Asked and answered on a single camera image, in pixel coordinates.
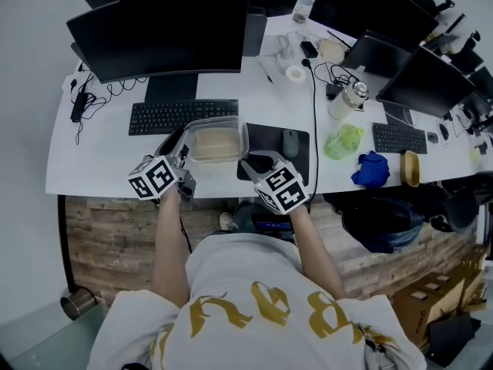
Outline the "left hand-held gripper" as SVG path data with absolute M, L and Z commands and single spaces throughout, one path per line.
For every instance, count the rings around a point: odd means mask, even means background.
M 174 130 L 158 146 L 155 156 L 146 156 L 128 175 L 128 182 L 140 200 L 158 200 L 176 184 L 182 201 L 193 201 L 196 181 L 184 169 L 189 147 L 184 143 L 176 151 L 184 133 L 183 127 Z

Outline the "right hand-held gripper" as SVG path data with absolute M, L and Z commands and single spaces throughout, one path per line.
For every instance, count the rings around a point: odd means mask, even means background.
M 260 178 L 257 171 L 271 172 Z M 236 177 L 251 181 L 260 199 L 281 215 L 287 215 L 309 200 L 301 175 L 291 162 L 286 162 L 273 150 L 250 151 L 248 161 L 238 163 Z

